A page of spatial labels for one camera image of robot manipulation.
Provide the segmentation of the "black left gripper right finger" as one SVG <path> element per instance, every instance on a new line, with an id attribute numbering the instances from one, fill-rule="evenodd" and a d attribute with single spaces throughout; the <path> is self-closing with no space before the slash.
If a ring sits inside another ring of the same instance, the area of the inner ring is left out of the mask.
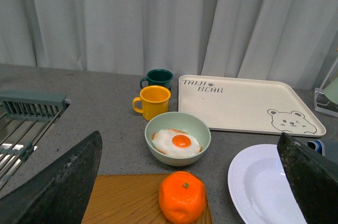
<path id="1" fill-rule="evenodd" d="M 277 151 L 307 223 L 337 223 L 337 164 L 282 133 Z"/>

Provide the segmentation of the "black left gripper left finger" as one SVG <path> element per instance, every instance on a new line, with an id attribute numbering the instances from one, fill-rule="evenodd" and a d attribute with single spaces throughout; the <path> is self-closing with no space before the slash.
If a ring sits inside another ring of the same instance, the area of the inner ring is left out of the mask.
<path id="1" fill-rule="evenodd" d="M 94 131 L 1 198 L 1 223 L 81 223 L 101 154 L 101 135 Z"/>

